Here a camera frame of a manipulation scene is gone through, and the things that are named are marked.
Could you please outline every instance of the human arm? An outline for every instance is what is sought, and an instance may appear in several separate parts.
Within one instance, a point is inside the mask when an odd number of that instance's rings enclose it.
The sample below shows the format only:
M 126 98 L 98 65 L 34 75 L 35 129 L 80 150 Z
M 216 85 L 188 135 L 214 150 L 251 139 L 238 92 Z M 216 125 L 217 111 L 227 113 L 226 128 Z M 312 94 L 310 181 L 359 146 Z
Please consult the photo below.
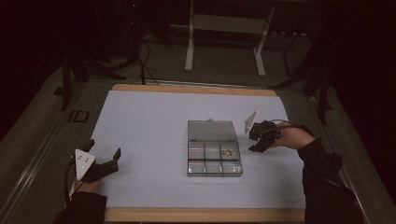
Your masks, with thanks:
M 69 205 L 55 218 L 54 223 L 104 223 L 106 197 L 97 194 L 100 185 L 101 180 L 93 183 L 82 183 L 76 180 L 77 191 L 73 194 Z
M 302 129 L 282 129 L 281 135 L 273 147 L 297 149 L 304 161 L 305 223 L 364 223 L 354 195 L 338 175 L 343 166 L 341 156 L 326 153 L 321 140 Z

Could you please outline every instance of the gray floor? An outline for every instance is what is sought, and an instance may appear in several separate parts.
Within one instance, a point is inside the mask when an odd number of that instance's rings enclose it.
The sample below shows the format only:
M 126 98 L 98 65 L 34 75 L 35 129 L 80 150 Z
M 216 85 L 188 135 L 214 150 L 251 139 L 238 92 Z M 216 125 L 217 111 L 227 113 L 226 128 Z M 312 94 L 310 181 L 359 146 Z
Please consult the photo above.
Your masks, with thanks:
M 207 44 L 198 39 L 193 70 L 186 73 L 184 62 L 187 46 L 180 44 L 183 36 L 174 36 L 175 41 L 169 43 L 154 40 L 154 35 L 148 37 L 150 54 L 144 46 L 141 50 L 143 58 L 149 54 L 149 70 L 146 75 L 150 84 L 156 84 L 149 80 L 152 76 L 160 85 L 184 82 L 186 85 L 221 84 L 265 89 L 266 86 L 289 78 L 281 58 L 283 49 L 290 41 L 285 36 L 272 35 L 265 42 L 262 57 L 266 77 L 257 76 L 251 47 Z M 298 66 L 309 45 L 309 41 L 301 37 L 290 50 L 288 59 L 291 69 Z M 92 78 L 88 83 L 74 82 L 73 102 L 66 111 L 60 111 L 62 99 L 54 96 L 53 92 L 62 85 L 61 75 L 62 69 L 48 78 L 42 90 L 0 143 L 0 158 L 3 159 L 0 163 L 2 223 L 4 220 L 7 223 L 51 223 L 64 206 L 63 175 L 68 158 L 75 148 L 84 146 L 87 139 L 90 139 L 106 99 L 106 92 L 113 84 L 119 83 L 95 75 L 92 71 Z M 140 67 L 135 65 L 126 71 L 120 71 L 120 75 L 127 77 L 123 83 L 138 84 Z M 309 103 L 301 93 L 303 85 L 302 81 L 279 93 L 286 110 L 293 111 L 290 113 L 291 120 L 312 120 L 312 114 L 295 109 Z M 396 223 L 394 203 L 382 186 L 358 135 L 339 104 L 336 92 L 331 89 L 329 94 L 332 106 L 332 111 L 327 112 L 329 124 L 310 126 L 314 126 L 315 133 L 331 139 L 329 147 L 347 148 L 338 151 L 345 159 L 346 171 L 349 173 L 346 181 L 356 188 L 368 222 Z M 67 122 L 71 110 L 90 111 L 90 118 L 85 123 Z

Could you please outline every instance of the dark background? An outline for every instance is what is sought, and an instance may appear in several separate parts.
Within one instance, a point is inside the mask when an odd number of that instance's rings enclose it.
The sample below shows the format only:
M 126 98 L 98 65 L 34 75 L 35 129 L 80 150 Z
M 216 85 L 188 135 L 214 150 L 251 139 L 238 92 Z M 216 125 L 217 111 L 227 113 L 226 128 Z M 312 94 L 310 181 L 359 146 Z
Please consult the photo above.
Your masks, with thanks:
M 188 24 L 188 1 L 146 2 L 149 7 L 145 6 L 145 22 L 165 38 L 166 24 Z M 238 13 L 233 4 L 230 13 Z M 395 11 L 395 3 L 375 0 L 361 0 L 354 7 L 338 10 L 329 17 L 323 30 L 325 36 L 313 47 L 316 54 L 311 58 L 315 60 L 310 61 L 313 65 L 327 61 L 334 64 L 331 85 L 394 202 Z M 59 68 L 68 44 L 78 43 L 86 52 L 106 57 L 104 46 L 110 37 L 99 35 L 91 1 L 1 1 L 0 15 L 3 138 L 46 78 Z M 274 21 L 275 27 L 277 22 L 278 27 L 285 26 L 281 20 Z

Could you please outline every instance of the white metal table leg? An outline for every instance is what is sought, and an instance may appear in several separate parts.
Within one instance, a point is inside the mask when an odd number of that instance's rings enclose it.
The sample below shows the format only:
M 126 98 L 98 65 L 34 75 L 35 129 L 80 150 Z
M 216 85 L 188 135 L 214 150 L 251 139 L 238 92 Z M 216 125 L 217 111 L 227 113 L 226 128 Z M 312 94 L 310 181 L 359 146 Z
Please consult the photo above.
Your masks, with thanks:
M 260 39 L 260 43 L 258 46 L 253 48 L 254 58 L 256 60 L 257 71 L 259 73 L 259 77 L 265 77 L 264 64 L 262 62 L 262 46 L 264 45 L 265 37 L 268 35 L 268 29 L 270 28 L 271 19 L 274 15 L 275 6 L 272 6 L 270 12 L 268 13 L 268 18 L 264 27 L 262 28 L 262 38 Z
M 190 0 L 190 25 L 189 25 L 189 45 L 187 48 L 186 65 L 184 70 L 190 72 L 192 70 L 192 59 L 194 57 L 194 0 Z

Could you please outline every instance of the desk frame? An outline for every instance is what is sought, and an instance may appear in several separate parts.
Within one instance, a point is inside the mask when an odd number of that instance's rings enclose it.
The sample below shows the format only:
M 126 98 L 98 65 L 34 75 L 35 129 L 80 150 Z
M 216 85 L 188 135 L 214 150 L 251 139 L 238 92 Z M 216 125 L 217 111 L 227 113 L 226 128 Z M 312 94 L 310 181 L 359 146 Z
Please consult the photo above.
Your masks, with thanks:
M 210 87 L 115 85 L 113 91 L 156 91 L 276 96 L 274 91 Z M 107 208 L 106 221 L 129 222 L 264 222 L 304 221 L 304 209 Z
M 192 71 L 192 60 L 194 56 L 194 29 L 202 29 L 261 35 L 259 44 L 253 48 L 253 53 L 256 60 L 258 74 L 260 77 L 264 77 L 265 70 L 262 62 L 262 46 L 264 45 L 265 37 L 268 35 L 268 29 L 270 28 L 275 8 L 275 6 L 271 7 L 266 20 L 209 16 L 194 14 L 194 0 L 190 0 L 189 45 L 187 48 L 185 71 Z

